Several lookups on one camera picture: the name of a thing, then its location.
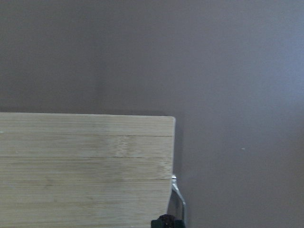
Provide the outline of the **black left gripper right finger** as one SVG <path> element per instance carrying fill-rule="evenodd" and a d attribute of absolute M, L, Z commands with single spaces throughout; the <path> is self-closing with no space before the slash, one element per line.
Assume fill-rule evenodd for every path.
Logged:
<path fill-rule="evenodd" d="M 173 227 L 174 227 L 174 228 L 185 228 L 185 223 L 184 223 L 183 220 L 176 219 L 176 220 L 174 220 L 174 222 L 173 222 Z"/>

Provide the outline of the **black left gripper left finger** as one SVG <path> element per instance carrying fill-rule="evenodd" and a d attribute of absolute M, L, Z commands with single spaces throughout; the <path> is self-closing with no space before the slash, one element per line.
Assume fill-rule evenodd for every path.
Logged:
<path fill-rule="evenodd" d="M 160 219 L 152 220 L 151 228 L 163 228 L 163 222 Z"/>

